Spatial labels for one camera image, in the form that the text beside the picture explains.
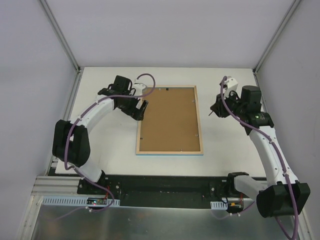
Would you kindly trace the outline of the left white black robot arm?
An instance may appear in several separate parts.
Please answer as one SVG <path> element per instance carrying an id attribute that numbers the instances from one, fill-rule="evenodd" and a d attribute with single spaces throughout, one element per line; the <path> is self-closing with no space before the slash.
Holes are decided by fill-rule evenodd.
<path id="1" fill-rule="evenodd" d="M 94 101 L 81 114 L 70 120 L 60 119 L 54 128 L 52 155 L 64 163 L 66 170 L 74 170 L 89 181 L 88 188 L 99 195 L 105 191 L 105 173 L 91 159 L 89 134 L 93 128 L 115 109 L 136 121 L 142 121 L 148 101 L 144 99 L 153 89 L 124 76 L 102 88 Z"/>

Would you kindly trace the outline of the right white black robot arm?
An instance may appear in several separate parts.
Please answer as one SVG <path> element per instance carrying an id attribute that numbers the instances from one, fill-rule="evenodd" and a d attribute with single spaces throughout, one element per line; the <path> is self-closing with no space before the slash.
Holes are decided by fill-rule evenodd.
<path id="1" fill-rule="evenodd" d="M 244 128 L 258 152 L 267 181 L 262 185 L 246 172 L 232 172 L 227 176 L 224 191 L 233 198 L 243 193 L 254 200 L 264 218 L 299 215 L 311 190 L 289 167 L 280 149 L 272 118 L 261 110 L 261 97 L 257 86 L 245 85 L 238 95 L 236 87 L 224 85 L 210 107 L 219 118 L 232 116 Z"/>

